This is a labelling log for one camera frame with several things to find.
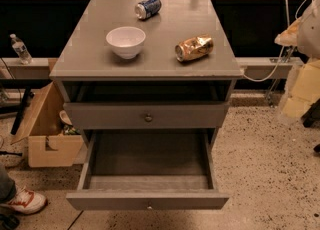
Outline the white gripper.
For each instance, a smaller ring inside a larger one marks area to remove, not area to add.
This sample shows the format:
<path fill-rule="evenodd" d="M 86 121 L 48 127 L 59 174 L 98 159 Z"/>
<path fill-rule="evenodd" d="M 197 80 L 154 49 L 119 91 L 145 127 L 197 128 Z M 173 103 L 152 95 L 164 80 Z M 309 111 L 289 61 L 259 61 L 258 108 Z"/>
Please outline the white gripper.
<path fill-rule="evenodd" d="M 310 58 L 320 58 L 320 0 L 314 0 L 274 42 L 295 46 Z M 280 114 L 289 118 L 302 117 L 320 99 L 320 59 L 309 59 L 302 66 L 293 66 L 279 103 Z"/>

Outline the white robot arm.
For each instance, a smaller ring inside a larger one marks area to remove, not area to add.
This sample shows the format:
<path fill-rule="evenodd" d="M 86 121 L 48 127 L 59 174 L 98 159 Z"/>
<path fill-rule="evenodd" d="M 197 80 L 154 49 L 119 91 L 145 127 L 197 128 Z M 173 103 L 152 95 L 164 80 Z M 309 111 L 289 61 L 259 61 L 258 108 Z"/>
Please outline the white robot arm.
<path fill-rule="evenodd" d="M 320 100 L 320 0 L 312 0 L 308 8 L 274 40 L 278 45 L 293 46 L 308 61 L 290 75 L 282 113 L 301 118 L 311 126 L 319 115 Z"/>

